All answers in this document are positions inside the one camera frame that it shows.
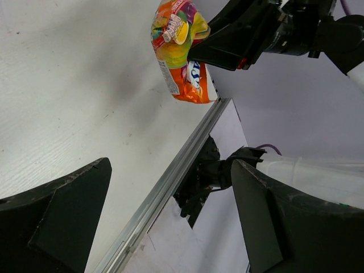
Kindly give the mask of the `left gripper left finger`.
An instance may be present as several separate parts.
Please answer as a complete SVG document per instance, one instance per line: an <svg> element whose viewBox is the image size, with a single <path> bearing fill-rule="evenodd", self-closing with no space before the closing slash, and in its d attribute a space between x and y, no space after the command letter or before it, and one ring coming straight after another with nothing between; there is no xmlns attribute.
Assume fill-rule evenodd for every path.
<svg viewBox="0 0 364 273"><path fill-rule="evenodd" d="M100 158L1 199L1 272L84 272L110 179Z"/></svg>

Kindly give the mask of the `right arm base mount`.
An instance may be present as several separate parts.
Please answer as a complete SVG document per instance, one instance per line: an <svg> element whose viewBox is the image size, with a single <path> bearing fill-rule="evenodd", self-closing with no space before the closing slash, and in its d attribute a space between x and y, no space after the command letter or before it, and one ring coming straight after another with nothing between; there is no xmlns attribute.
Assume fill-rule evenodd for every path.
<svg viewBox="0 0 364 273"><path fill-rule="evenodd" d="M210 193L231 187L233 160L241 159L255 168L265 153L262 148L242 146L227 159L221 159L214 139L208 137L173 195L181 209L180 216L193 227Z"/></svg>

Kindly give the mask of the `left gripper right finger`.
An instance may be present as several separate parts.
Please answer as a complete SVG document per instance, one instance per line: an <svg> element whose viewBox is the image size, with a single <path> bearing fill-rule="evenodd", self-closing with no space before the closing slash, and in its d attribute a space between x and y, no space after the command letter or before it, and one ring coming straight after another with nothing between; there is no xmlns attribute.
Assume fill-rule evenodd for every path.
<svg viewBox="0 0 364 273"><path fill-rule="evenodd" d="M363 210L325 201L242 160L231 181L251 272L362 272Z"/></svg>

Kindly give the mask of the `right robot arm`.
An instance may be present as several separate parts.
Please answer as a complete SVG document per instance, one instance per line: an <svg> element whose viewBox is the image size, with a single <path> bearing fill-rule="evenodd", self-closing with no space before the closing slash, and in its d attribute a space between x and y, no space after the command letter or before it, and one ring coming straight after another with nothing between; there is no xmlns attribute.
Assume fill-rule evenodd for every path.
<svg viewBox="0 0 364 273"><path fill-rule="evenodd" d="M363 2L199 1L202 61L232 98L250 145L285 156L363 162Z"/></svg>

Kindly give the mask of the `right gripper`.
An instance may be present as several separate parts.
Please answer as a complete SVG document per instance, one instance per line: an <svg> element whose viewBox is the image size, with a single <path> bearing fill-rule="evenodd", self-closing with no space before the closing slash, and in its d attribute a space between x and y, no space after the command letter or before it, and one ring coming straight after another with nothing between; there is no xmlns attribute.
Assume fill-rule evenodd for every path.
<svg viewBox="0 0 364 273"><path fill-rule="evenodd" d="M249 69L262 53L317 59L316 32L323 20L333 19L336 3L229 1L208 23L209 36L190 48L188 60L234 71Z"/></svg>

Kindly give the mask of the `orange Skittles packet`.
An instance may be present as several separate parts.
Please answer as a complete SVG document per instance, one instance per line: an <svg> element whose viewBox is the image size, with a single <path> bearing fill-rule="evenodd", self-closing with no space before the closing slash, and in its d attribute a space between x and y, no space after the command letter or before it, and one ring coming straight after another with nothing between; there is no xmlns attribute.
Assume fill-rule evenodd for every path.
<svg viewBox="0 0 364 273"><path fill-rule="evenodd" d="M189 61L191 47L210 35L210 27L191 1L161 1L151 25L151 44L172 96L208 104L206 66Z"/></svg>

